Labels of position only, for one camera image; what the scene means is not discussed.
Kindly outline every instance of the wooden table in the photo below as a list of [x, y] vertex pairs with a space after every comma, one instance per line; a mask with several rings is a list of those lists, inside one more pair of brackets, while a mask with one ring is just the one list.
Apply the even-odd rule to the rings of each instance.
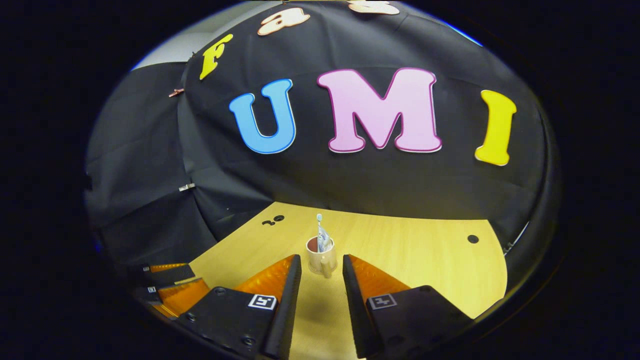
[[[334, 239], [338, 267], [330, 279], [308, 268], [306, 241], [317, 235], [316, 214]], [[262, 225], [276, 215], [285, 218]], [[476, 235], [477, 243], [468, 240]], [[234, 288], [291, 254], [302, 260], [290, 358], [357, 359], [342, 255], [352, 254], [414, 288], [430, 285], [471, 318], [505, 293], [502, 247], [487, 220], [383, 217], [274, 202], [189, 265], [210, 288]]]

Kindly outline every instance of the letter m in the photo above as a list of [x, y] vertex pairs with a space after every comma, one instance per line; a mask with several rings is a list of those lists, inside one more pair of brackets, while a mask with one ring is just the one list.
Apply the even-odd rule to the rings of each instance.
[[396, 147], [408, 152], [434, 152], [442, 141], [436, 136], [433, 115], [433, 73], [422, 69], [402, 68], [394, 74], [387, 94], [380, 97], [355, 70], [326, 72], [318, 85], [329, 90], [333, 106], [335, 137], [329, 141], [333, 152], [356, 152], [364, 149], [365, 140], [356, 133], [356, 118], [378, 149], [383, 149], [397, 120], [402, 116], [402, 132]]

